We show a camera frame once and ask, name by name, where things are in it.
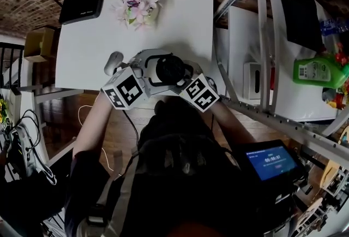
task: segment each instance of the green detergent bottle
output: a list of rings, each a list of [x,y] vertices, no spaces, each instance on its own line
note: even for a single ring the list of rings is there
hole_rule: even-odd
[[[325,57],[296,60],[293,81],[297,84],[339,88],[349,77],[349,64],[340,67]]]

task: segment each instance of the plastic bottle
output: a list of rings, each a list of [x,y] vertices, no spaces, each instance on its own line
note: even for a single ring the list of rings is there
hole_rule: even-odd
[[[344,67],[325,57],[296,60],[293,65],[293,81],[297,84],[341,87],[349,77],[349,64]]]
[[[349,20],[344,19],[330,19],[320,22],[320,29],[322,36],[331,34],[339,34],[349,31]]]

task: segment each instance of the wooden floor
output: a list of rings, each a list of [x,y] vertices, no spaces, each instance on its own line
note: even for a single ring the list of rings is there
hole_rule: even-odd
[[[96,97],[96,92],[87,92],[63,99],[54,99],[44,102],[41,105],[41,116],[46,122],[46,127],[43,128],[44,138],[50,158],[53,157],[64,144],[69,142],[73,137],[77,136],[81,127],[77,117],[79,107],[83,105],[93,105]],[[133,108],[127,112],[139,133],[154,115],[154,106],[160,99],[162,98],[153,97],[147,103],[144,103],[139,107]],[[81,108],[80,120],[82,123],[87,117],[89,111],[89,107]],[[274,139],[282,139],[287,141],[287,137],[285,135],[270,129],[259,122],[253,121],[238,112],[234,112],[234,114],[257,141]],[[202,114],[202,117],[205,120],[205,123],[210,126],[212,114],[206,112]],[[222,146],[228,147],[227,142],[216,122],[213,124],[213,132],[218,143]],[[109,119],[103,144],[103,148],[105,149],[109,159],[110,167],[112,168],[113,165],[112,155],[114,151],[123,151],[124,165],[126,165],[131,156],[131,149],[135,145],[136,135],[131,124],[121,111],[113,110]],[[100,161],[103,166],[109,170],[104,153],[101,154]]]

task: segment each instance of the black metal railing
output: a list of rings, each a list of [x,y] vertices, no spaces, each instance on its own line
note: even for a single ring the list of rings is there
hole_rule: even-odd
[[[0,60],[0,88],[11,88],[11,87],[20,87],[21,86],[21,69],[22,69],[22,60],[23,60],[23,51],[24,46],[0,42],[1,50],[1,60]],[[12,81],[12,64],[14,63],[14,53],[19,53],[18,56],[18,79]],[[9,62],[9,81],[4,84],[4,62]]]

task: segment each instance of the tablet screen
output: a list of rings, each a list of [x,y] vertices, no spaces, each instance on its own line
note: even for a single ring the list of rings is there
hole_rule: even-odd
[[[297,167],[284,147],[273,147],[246,153],[262,181],[276,177]]]

